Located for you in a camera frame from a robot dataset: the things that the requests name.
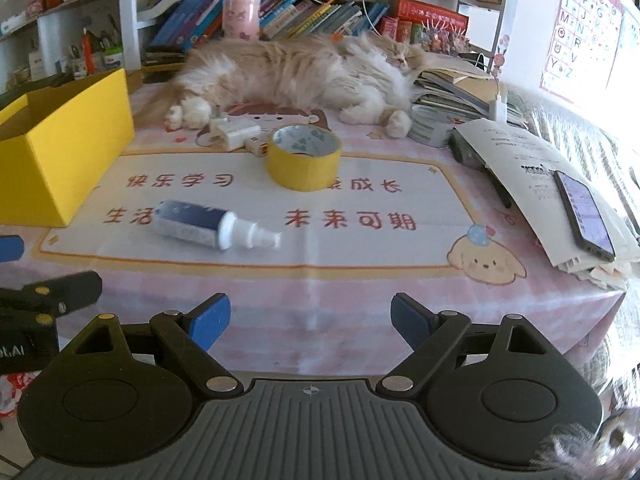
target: yellow box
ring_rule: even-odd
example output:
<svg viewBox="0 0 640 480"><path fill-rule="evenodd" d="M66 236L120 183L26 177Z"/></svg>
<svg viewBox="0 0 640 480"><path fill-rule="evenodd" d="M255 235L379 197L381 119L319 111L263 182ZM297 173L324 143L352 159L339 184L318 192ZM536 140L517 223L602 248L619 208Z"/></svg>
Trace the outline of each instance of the yellow box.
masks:
<svg viewBox="0 0 640 480"><path fill-rule="evenodd" d="M0 110L0 224L65 227L134 137L124 70Z"/></svg>

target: phone screen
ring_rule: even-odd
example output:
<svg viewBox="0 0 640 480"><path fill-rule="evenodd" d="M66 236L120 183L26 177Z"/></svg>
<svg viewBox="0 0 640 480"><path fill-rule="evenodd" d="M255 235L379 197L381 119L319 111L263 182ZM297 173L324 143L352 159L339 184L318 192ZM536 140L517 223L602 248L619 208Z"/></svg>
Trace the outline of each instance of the phone screen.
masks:
<svg viewBox="0 0 640 480"><path fill-rule="evenodd" d="M615 254L607 233L607 227L602 221L602 216L600 216L598 206L589 188L561 171L558 171L556 175L562 182L562 186L569 197L569 203L574 210L582 238L607 251L607 253Z"/></svg>

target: floor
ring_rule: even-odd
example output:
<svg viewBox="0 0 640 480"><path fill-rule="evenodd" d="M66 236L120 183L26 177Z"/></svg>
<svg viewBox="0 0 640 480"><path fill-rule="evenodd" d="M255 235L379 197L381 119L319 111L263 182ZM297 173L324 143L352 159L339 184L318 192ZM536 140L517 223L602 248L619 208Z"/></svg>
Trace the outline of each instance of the floor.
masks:
<svg viewBox="0 0 640 480"><path fill-rule="evenodd" d="M235 372L234 375L242 381L245 387L247 387L251 379L255 374L251 372ZM261 377L270 378L270 375L261 374ZM272 378L281 378L281 379L291 379L293 377L287 377L283 375L273 376ZM317 378L309 377L305 378L309 380L314 380ZM371 377L369 381L375 385L378 382L379 378ZM602 402L602 407L604 409L604 413L609 414L609 406L611 402L611 392L607 392L600 396L600 400ZM15 417L12 418L3 418L0 419L4 426L3 430L0 431L0 454L7 457L9 460L17 463L20 466L27 465L33 457L27 448L27 445L20 433L20 429L18 428L18 423ZM6 480L5 476L11 478L17 473L16 470L0 461L0 480Z"/></svg>

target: sleeping cat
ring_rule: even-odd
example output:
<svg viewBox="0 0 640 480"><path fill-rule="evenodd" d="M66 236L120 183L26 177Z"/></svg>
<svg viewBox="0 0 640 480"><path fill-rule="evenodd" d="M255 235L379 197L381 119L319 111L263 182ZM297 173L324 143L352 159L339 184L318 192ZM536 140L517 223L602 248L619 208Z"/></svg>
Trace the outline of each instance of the sleeping cat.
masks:
<svg viewBox="0 0 640 480"><path fill-rule="evenodd" d="M404 137L411 127L411 86L430 56L417 45L374 34L216 41L193 50L136 119L160 112L169 130L198 129L214 107L261 102L339 110L342 122L382 124L390 137Z"/></svg>

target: desk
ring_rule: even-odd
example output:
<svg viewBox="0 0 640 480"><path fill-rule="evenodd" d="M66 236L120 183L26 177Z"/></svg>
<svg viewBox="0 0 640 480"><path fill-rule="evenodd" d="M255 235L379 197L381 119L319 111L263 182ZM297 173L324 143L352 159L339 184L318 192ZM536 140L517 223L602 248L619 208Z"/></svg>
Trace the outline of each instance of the desk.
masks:
<svg viewBox="0 0 640 480"><path fill-rule="evenodd" d="M134 94L133 107L150 91ZM204 148L194 131L140 130L69 228L0 228L27 246L20 261L2 266L0 286L97 270L98 305L59 322L69 338L100 312L145 322L226 292L231 325L212 355L231 370L303 375L375 376L398 364L410 352L389 320L399 291L476 323L523 314L562 352L612 317L621 293L551 267L517 210L505 210L488 179L448 150L386 139L377 127L345 125L329 111L232 113L265 129L328 126L344 146L340 184L288 191L270 180L264 159ZM282 231L283 247L222 253L159 237L145 212L164 198L234 210ZM470 240L473 225L480 227ZM480 232L487 247L478 245ZM485 272L484 264L495 268ZM597 332L588 341L593 350L604 336Z"/></svg>

